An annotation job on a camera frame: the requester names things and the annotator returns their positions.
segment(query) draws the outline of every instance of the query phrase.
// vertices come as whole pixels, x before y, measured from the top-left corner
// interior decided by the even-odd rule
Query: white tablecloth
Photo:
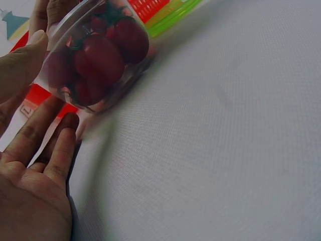
[[[84,142],[75,240],[321,239],[321,1],[201,13]]]

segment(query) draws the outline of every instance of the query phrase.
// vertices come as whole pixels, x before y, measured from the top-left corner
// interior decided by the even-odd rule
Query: fingernail
[[[27,45],[38,43],[43,38],[44,34],[45,34],[45,31],[43,30],[36,31],[29,39]]]

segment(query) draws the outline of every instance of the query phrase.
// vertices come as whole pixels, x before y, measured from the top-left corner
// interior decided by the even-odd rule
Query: clear plastic container
[[[157,53],[154,39],[201,0],[86,0],[52,33],[40,85],[88,112],[115,105]]]

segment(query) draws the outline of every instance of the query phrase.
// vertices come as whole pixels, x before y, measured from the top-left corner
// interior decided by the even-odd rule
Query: palm
[[[0,105],[0,112],[6,113],[6,105]],[[66,179],[79,124],[75,114],[65,115],[42,153],[27,168],[62,106],[55,97],[47,99],[0,153],[2,240],[70,239],[72,215]],[[0,135],[5,129],[0,123]]]

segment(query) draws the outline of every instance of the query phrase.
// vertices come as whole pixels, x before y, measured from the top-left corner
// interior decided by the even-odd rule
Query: hand
[[[41,69],[48,44],[44,31],[77,3],[38,0],[30,19],[30,45],[0,58],[0,137]],[[1,240],[70,239],[66,179],[75,148],[77,115],[64,116],[40,156],[27,168],[63,105],[55,97],[48,98],[0,153]]]

